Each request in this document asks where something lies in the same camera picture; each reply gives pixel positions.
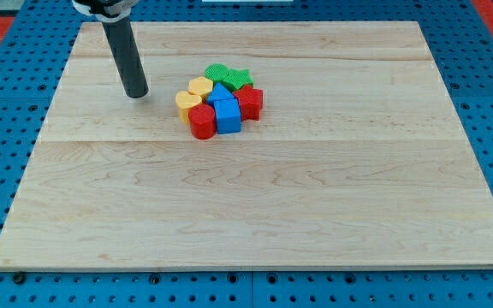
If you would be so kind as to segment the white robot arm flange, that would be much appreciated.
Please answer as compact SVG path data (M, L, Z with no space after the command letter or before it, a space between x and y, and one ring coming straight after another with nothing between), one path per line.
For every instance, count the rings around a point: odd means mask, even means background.
M94 16L103 23L114 23L129 17L132 7L140 0L72 0L74 8L86 16Z

